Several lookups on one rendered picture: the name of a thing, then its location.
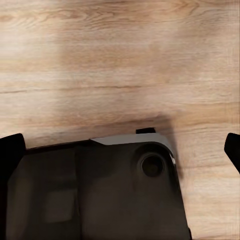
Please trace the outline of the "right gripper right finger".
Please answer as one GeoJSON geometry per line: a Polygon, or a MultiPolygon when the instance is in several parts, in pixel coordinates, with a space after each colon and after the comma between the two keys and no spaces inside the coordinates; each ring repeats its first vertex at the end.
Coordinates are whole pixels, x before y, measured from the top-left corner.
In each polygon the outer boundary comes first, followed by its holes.
{"type": "Polygon", "coordinates": [[[227,135],[224,151],[240,173],[240,135],[229,133],[227,135]]]}

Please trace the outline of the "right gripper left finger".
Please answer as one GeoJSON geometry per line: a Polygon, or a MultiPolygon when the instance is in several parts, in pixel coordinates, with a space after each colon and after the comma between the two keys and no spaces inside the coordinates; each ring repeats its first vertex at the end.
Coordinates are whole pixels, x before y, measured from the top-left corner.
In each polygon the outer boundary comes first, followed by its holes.
{"type": "Polygon", "coordinates": [[[0,193],[26,152],[21,133],[0,138],[0,193]]]}

